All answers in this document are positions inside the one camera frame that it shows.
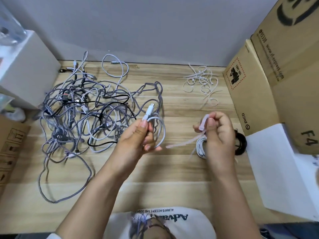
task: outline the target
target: person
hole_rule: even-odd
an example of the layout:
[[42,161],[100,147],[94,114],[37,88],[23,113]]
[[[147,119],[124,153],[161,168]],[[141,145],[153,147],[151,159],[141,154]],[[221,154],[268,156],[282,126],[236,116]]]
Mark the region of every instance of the person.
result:
[[[193,126],[195,132],[201,132],[198,127],[199,124]],[[48,238],[261,238],[236,176],[235,133],[231,120],[222,112],[212,112],[205,129],[214,227],[199,210],[183,207],[111,215],[121,185],[141,156],[162,150],[154,148],[151,123],[140,119],[123,132],[105,165]]]

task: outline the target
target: right hand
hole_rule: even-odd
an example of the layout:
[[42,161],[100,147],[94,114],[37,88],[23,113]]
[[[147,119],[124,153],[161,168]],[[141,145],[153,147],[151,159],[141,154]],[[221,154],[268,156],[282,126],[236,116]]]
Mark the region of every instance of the right hand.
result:
[[[202,132],[200,124],[193,125],[195,132]],[[205,123],[206,159],[215,177],[236,175],[235,132],[230,118],[222,112],[212,112]]]

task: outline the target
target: wooden desk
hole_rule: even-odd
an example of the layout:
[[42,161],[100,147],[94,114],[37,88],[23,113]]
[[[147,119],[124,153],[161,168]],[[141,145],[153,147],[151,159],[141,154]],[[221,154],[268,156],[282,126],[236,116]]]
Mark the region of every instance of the wooden desk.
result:
[[[72,61],[62,61],[72,66]],[[120,66],[106,64],[110,73],[120,73]],[[177,143],[196,136],[192,125],[212,110],[228,114],[234,128],[242,132],[233,102],[222,76],[224,68],[212,68],[219,73],[219,84],[214,97],[218,106],[202,106],[204,96],[199,86],[192,93],[182,89],[183,76],[192,74],[188,66],[130,64],[130,71],[123,84],[137,90],[145,82],[160,81],[163,85],[165,112],[165,143]],[[101,69],[100,62],[88,62],[86,71],[98,80],[114,80]],[[60,74],[57,83],[66,79]],[[58,204],[46,202],[38,191],[37,178],[43,168],[44,155],[41,145],[44,137],[39,121],[32,123],[31,131],[11,175],[9,184],[0,202],[0,233],[50,232],[54,231],[71,209],[78,196]],[[212,205],[209,193],[210,179],[205,161],[197,155],[189,157],[194,145],[164,149],[158,154],[145,155],[136,169],[123,184],[117,197],[114,212],[134,211],[142,208],[184,206],[201,210],[212,220]],[[83,158],[98,171],[113,149],[94,154],[88,150]],[[249,206],[258,223],[280,223],[302,221],[302,219],[268,210],[263,206],[247,154],[237,157],[237,173]],[[88,171],[79,159],[70,159],[65,165],[50,163],[49,184],[43,183],[55,199],[70,195],[82,187]]]

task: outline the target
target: clear plastic container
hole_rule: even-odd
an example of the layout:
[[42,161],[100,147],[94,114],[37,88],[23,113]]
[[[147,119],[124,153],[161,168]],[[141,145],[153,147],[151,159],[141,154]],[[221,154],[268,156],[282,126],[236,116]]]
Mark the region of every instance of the clear plastic container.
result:
[[26,37],[24,28],[0,1],[0,45],[13,46]]

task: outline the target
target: white wall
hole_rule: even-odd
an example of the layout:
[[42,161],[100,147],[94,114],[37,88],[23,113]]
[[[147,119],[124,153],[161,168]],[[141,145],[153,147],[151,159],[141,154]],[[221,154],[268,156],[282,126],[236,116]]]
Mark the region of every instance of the white wall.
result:
[[277,0],[2,0],[58,59],[227,66]]

